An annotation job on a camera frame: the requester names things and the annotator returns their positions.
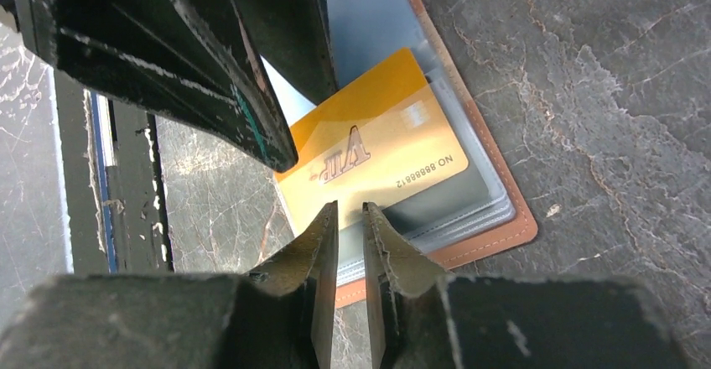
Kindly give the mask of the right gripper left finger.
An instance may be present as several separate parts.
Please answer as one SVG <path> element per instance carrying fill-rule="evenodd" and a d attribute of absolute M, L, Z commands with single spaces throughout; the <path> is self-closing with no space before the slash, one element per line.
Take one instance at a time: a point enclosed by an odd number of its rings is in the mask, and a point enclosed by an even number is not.
<path fill-rule="evenodd" d="M 338 205 L 247 273 L 62 275 L 1 336 L 4 368 L 327 368 Z"/>

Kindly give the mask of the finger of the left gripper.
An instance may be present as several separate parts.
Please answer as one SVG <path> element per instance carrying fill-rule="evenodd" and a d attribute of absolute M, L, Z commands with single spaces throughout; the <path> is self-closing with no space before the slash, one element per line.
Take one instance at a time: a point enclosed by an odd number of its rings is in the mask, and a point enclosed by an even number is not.
<path fill-rule="evenodd" d="M 298 159 L 237 0 L 13 0 L 25 46 L 114 101 L 210 133 L 277 172 Z"/>
<path fill-rule="evenodd" d="M 338 91 L 327 0 L 236 0 L 260 55 L 319 105 Z"/>

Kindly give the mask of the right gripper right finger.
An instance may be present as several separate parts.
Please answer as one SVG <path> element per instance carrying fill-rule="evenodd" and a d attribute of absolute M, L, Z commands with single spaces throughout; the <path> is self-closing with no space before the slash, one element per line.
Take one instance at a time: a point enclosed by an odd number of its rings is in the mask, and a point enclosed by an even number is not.
<path fill-rule="evenodd" d="M 653 297 L 620 277 L 455 274 L 363 205 L 375 368 L 686 368 Z"/>

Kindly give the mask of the tan leather card holder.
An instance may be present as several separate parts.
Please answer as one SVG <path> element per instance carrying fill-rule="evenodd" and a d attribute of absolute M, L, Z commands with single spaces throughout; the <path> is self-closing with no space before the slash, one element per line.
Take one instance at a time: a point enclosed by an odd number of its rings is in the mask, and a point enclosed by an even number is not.
<path fill-rule="evenodd" d="M 277 174 L 295 234 L 339 211 L 335 304 L 366 296 L 362 205 L 446 268 L 537 234 L 511 171 L 422 0 L 327 0 L 340 91 L 313 105 L 274 69 L 299 160 Z"/>

